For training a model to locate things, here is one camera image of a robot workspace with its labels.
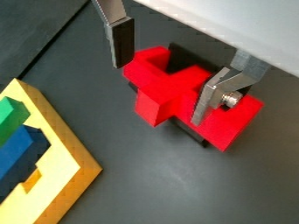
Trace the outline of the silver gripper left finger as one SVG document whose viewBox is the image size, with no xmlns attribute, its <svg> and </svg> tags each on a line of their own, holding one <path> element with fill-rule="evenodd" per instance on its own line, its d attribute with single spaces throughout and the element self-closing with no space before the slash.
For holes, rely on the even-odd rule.
<svg viewBox="0 0 299 224">
<path fill-rule="evenodd" d="M 122 0 L 91 0 L 106 27 L 113 64 L 129 64 L 135 56 L 135 20 L 127 15 Z"/>
</svg>

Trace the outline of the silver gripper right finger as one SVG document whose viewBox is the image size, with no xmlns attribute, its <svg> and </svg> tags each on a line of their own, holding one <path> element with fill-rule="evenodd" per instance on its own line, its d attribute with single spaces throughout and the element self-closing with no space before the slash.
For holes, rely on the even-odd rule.
<svg viewBox="0 0 299 224">
<path fill-rule="evenodd" d="M 191 122 L 199 125 L 211 111 L 222 105 L 233 109 L 245 96 L 241 90 L 261 82 L 270 67 L 262 59 L 238 50 L 230 67 L 223 67 L 202 88 Z"/>
</svg>

